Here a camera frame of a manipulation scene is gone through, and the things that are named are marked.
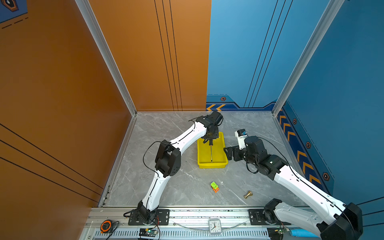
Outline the black orange screwdriver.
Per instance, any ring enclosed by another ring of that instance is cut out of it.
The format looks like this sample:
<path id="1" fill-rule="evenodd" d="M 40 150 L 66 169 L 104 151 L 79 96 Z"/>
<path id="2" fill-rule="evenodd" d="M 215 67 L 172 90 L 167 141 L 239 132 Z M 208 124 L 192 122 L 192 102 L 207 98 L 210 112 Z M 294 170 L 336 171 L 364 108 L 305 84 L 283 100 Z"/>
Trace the black orange screwdriver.
<path id="1" fill-rule="evenodd" d="M 210 153 L 211 153 L 211 162 L 213 162 L 213 143 L 214 143 L 214 140 L 210 139 L 209 146 L 210 146 Z"/>

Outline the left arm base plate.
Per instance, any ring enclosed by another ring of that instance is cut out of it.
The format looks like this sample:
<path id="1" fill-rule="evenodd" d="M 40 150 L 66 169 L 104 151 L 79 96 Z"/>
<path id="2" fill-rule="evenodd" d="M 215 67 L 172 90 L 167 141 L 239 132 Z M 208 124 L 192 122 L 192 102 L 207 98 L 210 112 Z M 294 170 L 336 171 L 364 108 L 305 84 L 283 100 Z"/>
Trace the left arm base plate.
<path id="1" fill-rule="evenodd" d="M 159 225 L 159 226 L 167 226 L 169 224 L 170 219 L 170 210 L 169 209 L 157 209 L 154 214 L 147 219 L 143 217 L 139 210 L 132 210 L 129 215 L 129 226 L 143 226 L 143 225 Z"/>

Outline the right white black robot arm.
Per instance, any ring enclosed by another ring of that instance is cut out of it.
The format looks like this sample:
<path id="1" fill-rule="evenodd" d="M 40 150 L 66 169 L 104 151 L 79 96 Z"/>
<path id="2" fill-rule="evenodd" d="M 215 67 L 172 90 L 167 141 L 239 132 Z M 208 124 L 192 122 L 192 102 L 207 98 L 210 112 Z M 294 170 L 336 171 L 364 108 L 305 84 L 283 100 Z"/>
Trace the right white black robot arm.
<path id="1" fill-rule="evenodd" d="M 322 240 L 358 240 L 362 236 L 363 214 L 357 205 L 346 205 L 325 193 L 296 172 L 287 160 L 268 154 L 261 138 L 239 138 L 238 142 L 238 146 L 224 148 L 229 160 L 255 166 L 257 173 L 290 190 L 312 209 L 308 212 L 272 199 L 264 206 L 262 219 L 266 223 L 290 223 Z"/>

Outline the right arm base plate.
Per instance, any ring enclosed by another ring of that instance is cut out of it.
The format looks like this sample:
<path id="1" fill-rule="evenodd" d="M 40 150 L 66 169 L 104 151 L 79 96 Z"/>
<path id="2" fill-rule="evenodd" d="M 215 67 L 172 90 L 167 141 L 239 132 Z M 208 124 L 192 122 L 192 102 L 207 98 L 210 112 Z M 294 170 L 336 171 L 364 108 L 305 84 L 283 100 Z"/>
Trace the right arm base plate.
<path id="1" fill-rule="evenodd" d="M 281 222 L 272 212 L 264 209 L 249 209 L 251 225 L 291 225 L 288 222 Z"/>

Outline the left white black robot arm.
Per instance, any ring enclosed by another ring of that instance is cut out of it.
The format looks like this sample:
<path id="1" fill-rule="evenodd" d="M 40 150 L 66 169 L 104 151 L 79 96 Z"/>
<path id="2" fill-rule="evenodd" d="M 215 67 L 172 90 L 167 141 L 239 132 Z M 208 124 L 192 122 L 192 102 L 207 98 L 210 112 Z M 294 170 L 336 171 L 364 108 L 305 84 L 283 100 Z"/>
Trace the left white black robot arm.
<path id="1" fill-rule="evenodd" d="M 157 223 L 156 211 L 160 198 L 168 181 L 180 170 L 185 150 L 199 139 L 212 146 L 213 141 L 219 137 L 219 126 L 223 119 L 221 113 L 213 111 L 209 115 L 191 119 L 192 126 L 178 137 L 158 142 L 160 145 L 155 157 L 154 178 L 145 197 L 137 206 L 145 224 Z"/>

